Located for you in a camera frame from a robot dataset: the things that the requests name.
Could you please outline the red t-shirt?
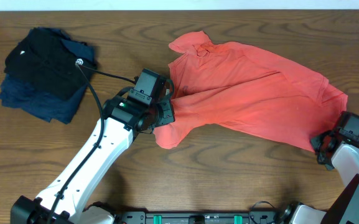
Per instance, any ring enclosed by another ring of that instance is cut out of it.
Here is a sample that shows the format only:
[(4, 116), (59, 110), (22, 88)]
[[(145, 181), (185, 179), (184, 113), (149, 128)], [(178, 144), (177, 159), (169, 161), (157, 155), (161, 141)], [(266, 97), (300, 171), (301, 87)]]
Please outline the red t-shirt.
[(156, 143), (171, 149), (191, 130), (218, 124), (311, 150), (310, 139), (333, 128), (347, 95), (320, 73), (261, 48), (214, 44), (202, 32), (169, 44), (174, 82), (173, 123), (156, 128)]

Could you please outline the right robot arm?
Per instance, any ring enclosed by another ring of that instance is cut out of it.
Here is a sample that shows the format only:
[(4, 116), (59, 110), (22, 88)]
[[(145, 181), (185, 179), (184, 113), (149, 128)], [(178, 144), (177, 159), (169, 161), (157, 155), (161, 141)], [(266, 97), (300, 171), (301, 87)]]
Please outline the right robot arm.
[(290, 204), (277, 223), (359, 223), (359, 135), (326, 131), (310, 140), (317, 162), (337, 170), (345, 186), (327, 211)]

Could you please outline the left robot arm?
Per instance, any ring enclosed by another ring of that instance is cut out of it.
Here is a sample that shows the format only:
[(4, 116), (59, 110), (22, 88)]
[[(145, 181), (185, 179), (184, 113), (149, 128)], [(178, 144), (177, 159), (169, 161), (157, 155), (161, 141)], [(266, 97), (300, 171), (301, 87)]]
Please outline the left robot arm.
[(116, 214), (86, 203), (114, 161), (138, 133), (174, 121), (170, 96), (145, 102), (116, 95), (103, 105), (100, 118), (86, 143), (64, 171), (35, 199), (17, 199), (11, 223), (114, 223)]

